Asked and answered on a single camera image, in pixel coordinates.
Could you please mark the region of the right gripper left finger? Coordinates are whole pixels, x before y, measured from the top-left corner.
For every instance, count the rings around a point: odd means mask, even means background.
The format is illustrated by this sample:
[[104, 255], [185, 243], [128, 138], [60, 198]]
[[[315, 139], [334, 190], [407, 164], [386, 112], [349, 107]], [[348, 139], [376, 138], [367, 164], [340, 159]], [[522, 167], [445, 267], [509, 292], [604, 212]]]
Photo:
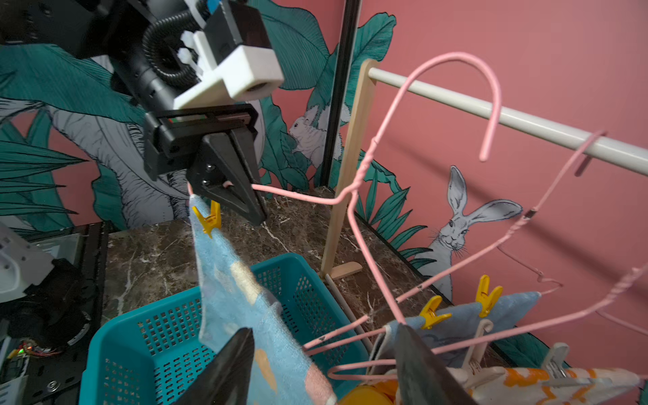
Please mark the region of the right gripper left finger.
[[254, 351], [253, 330], [239, 329], [175, 405], [247, 404]]

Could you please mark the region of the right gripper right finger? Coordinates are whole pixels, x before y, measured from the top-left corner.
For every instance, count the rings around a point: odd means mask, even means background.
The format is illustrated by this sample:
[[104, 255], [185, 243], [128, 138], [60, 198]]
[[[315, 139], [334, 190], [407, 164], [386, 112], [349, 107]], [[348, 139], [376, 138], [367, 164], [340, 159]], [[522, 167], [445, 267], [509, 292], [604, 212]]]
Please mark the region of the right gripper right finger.
[[395, 360], [402, 404], [476, 404], [409, 326], [399, 324]]

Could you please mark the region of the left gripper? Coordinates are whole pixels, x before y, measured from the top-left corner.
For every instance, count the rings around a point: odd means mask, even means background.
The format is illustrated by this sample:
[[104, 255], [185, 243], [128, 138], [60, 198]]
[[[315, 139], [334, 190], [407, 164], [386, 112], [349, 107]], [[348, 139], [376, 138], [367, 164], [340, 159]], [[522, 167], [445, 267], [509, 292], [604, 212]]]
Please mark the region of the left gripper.
[[150, 111], [144, 119], [145, 172], [155, 180], [187, 169], [195, 194], [260, 225], [267, 212], [253, 189], [261, 182], [254, 149], [257, 121], [250, 104]]

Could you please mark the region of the dark blue towel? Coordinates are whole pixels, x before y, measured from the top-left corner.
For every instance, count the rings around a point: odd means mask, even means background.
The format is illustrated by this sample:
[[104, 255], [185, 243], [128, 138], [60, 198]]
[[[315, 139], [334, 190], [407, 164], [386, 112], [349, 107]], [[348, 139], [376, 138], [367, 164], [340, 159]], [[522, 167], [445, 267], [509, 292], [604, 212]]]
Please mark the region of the dark blue towel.
[[[494, 309], [486, 317], [494, 323], [492, 332], [512, 329], [535, 307], [540, 298], [541, 294], [538, 292], [518, 293], [499, 298]], [[479, 317], [481, 310], [482, 305], [477, 302], [450, 306], [439, 310], [441, 315], [448, 315], [448, 318], [430, 329], [424, 328], [425, 319], [422, 316], [409, 317], [407, 324], [417, 332], [429, 348], [435, 349], [473, 339], [479, 322], [482, 321]], [[385, 332], [376, 338], [370, 355], [371, 361], [395, 357], [397, 327], [396, 321], [386, 324]], [[542, 357], [548, 352], [548, 347], [531, 334], [501, 339], [495, 345], [515, 366], [519, 367], [538, 368], [542, 364]]]

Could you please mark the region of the blue dotted towel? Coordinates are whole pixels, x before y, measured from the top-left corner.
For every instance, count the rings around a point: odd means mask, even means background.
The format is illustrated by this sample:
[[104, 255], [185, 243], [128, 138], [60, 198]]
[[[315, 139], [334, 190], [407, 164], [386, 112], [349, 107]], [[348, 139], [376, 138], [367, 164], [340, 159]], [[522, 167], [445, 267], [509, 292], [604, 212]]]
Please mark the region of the blue dotted towel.
[[189, 199], [202, 302], [200, 342], [221, 354], [236, 334], [253, 343], [231, 362], [225, 384], [235, 385], [240, 404], [335, 404], [331, 383], [305, 355], [281, 317], [282, 306], [256, 280], [217, 228], [204, 227], [209, 206]]

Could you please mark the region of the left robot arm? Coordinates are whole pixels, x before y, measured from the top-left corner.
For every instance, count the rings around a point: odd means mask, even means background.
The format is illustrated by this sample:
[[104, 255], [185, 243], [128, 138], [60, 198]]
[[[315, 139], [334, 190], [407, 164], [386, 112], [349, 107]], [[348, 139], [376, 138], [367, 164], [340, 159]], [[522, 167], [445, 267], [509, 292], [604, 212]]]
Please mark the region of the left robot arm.
[[93, 322], [83, 272], [29, 237], [183, 218], [192, 192], [265, 220], [251, 101], [283, 79], [241, 2], [2, 2], [1, 317], [28, 355]]

